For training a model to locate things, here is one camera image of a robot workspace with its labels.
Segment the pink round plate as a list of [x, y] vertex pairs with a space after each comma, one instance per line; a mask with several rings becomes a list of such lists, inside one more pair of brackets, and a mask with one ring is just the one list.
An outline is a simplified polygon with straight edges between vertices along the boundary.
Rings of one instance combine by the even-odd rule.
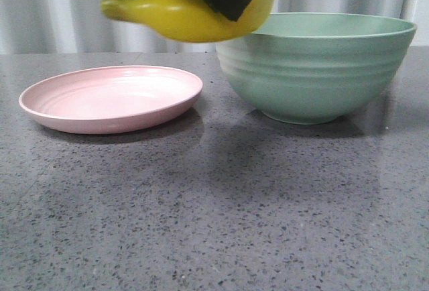
[[185, 113], [203, 83], [165, 66], [106, 66], [68, 72], [25, 89], [21, 108], [37, 123], [66, 133], [147, 129]]

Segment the green ribbed bowl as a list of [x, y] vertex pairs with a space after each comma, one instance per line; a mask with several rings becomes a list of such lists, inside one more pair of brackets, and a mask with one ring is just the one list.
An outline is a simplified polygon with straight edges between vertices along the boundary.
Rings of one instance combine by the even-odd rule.
[[351, 13], [273, 13], [216, 45], [232, 89], [268, 117], [326, 123], [369, 103], [394, 78], [416, 24]]

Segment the yellow toy banana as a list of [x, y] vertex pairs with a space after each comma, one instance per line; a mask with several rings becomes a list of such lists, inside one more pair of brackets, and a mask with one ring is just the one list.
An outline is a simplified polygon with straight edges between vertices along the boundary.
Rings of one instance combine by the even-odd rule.
[[203, 0], [101, 0], [109, 19], [138, 23], [181, 42], [207, 43], [238, 38], [268, 18], [273, 0], [251, 0], [236, 21], [214, 12]]

